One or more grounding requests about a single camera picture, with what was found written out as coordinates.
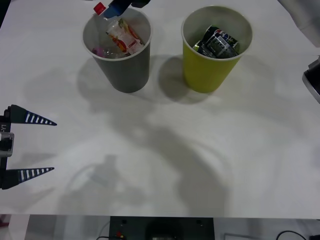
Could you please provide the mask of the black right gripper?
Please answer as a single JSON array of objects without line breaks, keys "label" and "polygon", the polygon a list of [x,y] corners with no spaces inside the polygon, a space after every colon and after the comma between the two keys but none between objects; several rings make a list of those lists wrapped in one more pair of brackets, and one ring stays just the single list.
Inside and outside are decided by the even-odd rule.
[{"label": "black right gripper", "polygon": [[148,5],[150,1],[151,0],[113,0],[103,12],[103,16],[107,19],[119,17],[130,5],[134,8],[143,8]]}]

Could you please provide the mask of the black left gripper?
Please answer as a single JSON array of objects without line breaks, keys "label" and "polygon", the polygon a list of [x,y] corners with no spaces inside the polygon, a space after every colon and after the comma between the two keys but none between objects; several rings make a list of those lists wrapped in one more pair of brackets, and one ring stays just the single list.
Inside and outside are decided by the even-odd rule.
[{"label": "black left gripper", "polygon": [[[12,133],[11,124],[29,124],[29,125],[48,125],[56,126],[57,124],[48,118],[26,110],[18,105],[10,105],[0,117],[0,170],[7,168],[8,157],[12,156]],[[54,167],[45,168],[24,168],[9,169],[4,172],[1,179],[0,188],[7,190],[21,183],[39,177],[50,171]]]}]

